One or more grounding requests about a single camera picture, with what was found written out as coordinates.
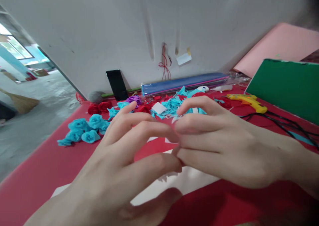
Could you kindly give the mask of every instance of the phone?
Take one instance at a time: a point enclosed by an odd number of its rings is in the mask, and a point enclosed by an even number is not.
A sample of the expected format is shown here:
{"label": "phone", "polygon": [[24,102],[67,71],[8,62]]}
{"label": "phone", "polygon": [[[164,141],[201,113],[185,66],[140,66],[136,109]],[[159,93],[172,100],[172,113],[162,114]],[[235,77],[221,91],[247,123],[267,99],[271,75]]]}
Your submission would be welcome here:
{"label": "phone", "polygon": [[129,98],[120,70],[106,71],[116,101]]}

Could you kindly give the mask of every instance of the black cable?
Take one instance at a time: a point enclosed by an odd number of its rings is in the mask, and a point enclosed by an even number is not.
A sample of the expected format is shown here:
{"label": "black cable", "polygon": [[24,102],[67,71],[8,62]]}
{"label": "black cable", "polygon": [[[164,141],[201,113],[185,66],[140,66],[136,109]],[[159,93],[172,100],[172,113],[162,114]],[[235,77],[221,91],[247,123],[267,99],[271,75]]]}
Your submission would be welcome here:
{"label": "black cable", "polygon": [[286,126],[289,126],[289,127],[292,127],[292,128],[294,128],[294,129],[296,129],[296,130],[301,131],[301,132],[310,140],[310,142],[319,150],[318,143],[317,143],[316,141],[314,141],[314,140],[308,135],[308,134],[313,134],[313,135],[317,135],[317,134],[312,133],[312,132],[305,131],[298,123],[296,123],[296,122],[294,122],[294,121],[292,121],[292,120],[290,120],[290,119],[287,119],[287,118],[285,118],[285,117],[279,116],[279,115],[277,115],[277,114],[275,114],[275,113],[272,113],[272,112],[270,112],[270,114],[271,114],[271,115],[274,115],[274,116],[277,116],[277,117],[279,117],[279,118],[281,118],[281,119],[284,119],[284,120],[286,120],[286,121],[289,121],[290,123],[285,123],[285,122],[279,121],[279,120],[277,120],[277,119],[274,119],[274,118],[272,118],[272,117],[269,117],[269,116],[267,116],[267,115],[265,115],[265,114],[261,114],[261,113],[252,113],[252,114],[249,114],[249,115],[246,115],[246,116],[240,116],[240,118],[248,117],[248,118],[246,119],[246,121],[249,121],[254,115],[259,115],[259,116],[265,117],[265,118],[267,118],[267,119],[273,121],[278,127],[280,127],[283,131],[285,131],[288,135],[290,135],[292,138],[295,139],[295,137],[294,137],[293,134],[291,134],[291,133],[290,133],[288,130],[286,130],[282,125],[280,125],[280,123],[285,124]]}

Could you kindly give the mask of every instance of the broom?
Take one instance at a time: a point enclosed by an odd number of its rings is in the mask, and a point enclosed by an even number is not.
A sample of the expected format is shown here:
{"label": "broom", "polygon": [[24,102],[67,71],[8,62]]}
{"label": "broom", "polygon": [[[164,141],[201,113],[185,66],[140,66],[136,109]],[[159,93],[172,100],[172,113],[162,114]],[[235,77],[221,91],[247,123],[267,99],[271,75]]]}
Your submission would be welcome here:
{"label": "broom", "polygon": [[36,99],[28,98],[25,96],[20,96],[16,94],[11,94],[0,88],[0,92],[8,95],[13,101],[14,107],[20,114],[26,114],[30,110],[32,110],[36,105],[38,105],[39,101]]}

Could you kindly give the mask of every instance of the concrete floor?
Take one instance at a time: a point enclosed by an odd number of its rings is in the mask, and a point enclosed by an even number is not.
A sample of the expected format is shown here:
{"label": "concrete floor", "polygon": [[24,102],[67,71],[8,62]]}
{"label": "concrete floor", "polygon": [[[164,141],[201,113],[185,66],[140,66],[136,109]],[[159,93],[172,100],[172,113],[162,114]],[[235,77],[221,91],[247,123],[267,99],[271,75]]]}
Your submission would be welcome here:
{"label": "concrete floor", "polygon": [[57,70],[19,87],[40,103],[0,127],[0,182],[79,106],[76,91]]}

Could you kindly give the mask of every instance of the window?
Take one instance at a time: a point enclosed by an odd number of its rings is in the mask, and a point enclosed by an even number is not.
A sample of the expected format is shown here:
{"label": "window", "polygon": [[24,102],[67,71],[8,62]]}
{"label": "window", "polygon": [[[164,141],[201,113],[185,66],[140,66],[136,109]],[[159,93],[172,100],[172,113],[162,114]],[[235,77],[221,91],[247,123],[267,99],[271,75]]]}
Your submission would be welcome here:
{"label": "window", "polygon": [[33,58],[30,52],[2,24],[0,24],[0,44],[18,60]]}

